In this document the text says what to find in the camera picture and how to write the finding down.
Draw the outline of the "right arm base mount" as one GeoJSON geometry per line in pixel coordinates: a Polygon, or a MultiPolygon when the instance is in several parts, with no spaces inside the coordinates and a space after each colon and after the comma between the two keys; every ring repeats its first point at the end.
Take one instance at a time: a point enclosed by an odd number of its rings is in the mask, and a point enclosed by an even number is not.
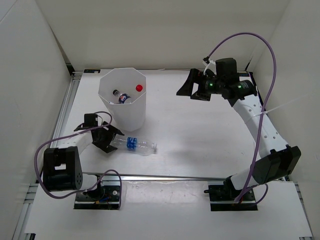
{"type": "Polygon", "coordinates": [[[227,193],[224,186],[219,184],[209,185],[208,189],[203,191],[208,194],[211,212],[239,212],[239,211],[257,211],[256,198],[253,190],[245,193],[239,202],[235,202],[235,197],[227,193]]]}

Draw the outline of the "black cap pepsi bottle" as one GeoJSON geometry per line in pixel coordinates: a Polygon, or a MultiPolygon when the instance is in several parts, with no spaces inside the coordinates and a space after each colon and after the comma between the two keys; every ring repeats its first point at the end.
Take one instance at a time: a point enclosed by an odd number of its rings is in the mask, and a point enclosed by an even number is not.
{"type": "Polygon", "coordinates": [[[127,94],[115,89],[112,94],[117,97],[119,104],[130,104],[132,98],[127,94]]]}

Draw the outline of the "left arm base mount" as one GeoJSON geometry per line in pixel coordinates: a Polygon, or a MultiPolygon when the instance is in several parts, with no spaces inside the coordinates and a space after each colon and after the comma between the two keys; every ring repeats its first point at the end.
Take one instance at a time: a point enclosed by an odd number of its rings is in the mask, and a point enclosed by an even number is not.
{"type": "Polygon", "coordinates": [[[77,193],[74,210],[119,210],[121,207],[121,181],[118,177],[104,177],[89,193],[77,193]]]}

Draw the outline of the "red cap water bottle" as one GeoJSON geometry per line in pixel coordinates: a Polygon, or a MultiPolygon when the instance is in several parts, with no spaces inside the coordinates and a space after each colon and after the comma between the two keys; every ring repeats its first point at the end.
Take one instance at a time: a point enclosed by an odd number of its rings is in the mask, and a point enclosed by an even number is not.
{"type": "Polygon", "coordinates": [[[135,90],[134,90],[134,98],[135,99],[139,98],[142,95],[143,89],[144,89],[144,87],[141,84],[138,84],[135,87],[135,90]]]}

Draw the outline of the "crushed clear blue-label bottle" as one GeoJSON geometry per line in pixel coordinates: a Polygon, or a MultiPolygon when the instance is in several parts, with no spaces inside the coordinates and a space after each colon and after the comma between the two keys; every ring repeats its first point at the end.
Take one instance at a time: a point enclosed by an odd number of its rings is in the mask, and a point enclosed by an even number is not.
{"type": "Polygon", "coordinates": [[[153,155],[158,151],[157,143],[143,137],[118,136],[111,141],[110,145],[119,151],[131,152],[142,156],[153,155]]]}

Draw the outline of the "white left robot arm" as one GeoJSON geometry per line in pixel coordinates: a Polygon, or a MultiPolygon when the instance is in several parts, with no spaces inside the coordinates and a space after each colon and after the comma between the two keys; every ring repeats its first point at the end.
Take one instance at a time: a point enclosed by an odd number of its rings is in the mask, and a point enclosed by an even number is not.
{"type": "Polygon", "coordinates": [[[94,145],[105,153],[117,148],[111,142],[117,135],[125,134],[110,122],[98,122],[99,112],[86,113],[83,123],[74,134],[65,137],[65,142],[55,148],[47,148],[43,153],[43,187],[48,192],[85,191],[80,155],[89,145],[94,145]]]}

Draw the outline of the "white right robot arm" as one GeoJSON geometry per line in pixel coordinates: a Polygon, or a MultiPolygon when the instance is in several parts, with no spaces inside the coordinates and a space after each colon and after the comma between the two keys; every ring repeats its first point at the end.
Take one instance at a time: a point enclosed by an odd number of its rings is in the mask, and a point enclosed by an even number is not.
{"type": "Polygon", "coordinates": [[[237,72],[235,59],[208,60],[203,71],[192,68],[176,94],[199,101],[210,101],[212,95],[222,96],[242,118],[255,141],[254,156],[260,159],[225,180],[227,198],[236,200],[251,188],[293,172],[301,150],[290,146],[265,115],[256,87],[237,72]]]}

